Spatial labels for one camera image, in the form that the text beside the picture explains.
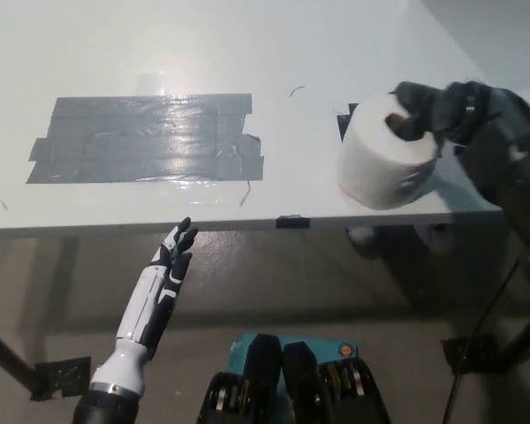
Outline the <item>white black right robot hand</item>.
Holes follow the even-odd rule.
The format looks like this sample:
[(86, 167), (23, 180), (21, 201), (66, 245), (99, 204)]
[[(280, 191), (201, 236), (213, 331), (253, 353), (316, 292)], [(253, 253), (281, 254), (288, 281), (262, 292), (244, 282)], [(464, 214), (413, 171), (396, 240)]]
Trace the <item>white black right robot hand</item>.
[(486, 122), (491, 91), (477, 81), (452, 82), (445, 88), (402, 81), (392, 94), (408, 117), (392, 131), (407, 141), (431, 133), (439, 141), (466, 146)]

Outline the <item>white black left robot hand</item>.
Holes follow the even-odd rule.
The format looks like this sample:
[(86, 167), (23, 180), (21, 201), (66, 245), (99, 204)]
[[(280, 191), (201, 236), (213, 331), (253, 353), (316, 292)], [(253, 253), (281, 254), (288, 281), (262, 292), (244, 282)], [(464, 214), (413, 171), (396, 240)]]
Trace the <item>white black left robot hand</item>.
[(92, 376), (91, 390), (143, 396), (144, 368), (155, 356), (177, 303), (197, 233), (191, 219), (183, 219), (142, 270), (117, 329), (114, 351)]

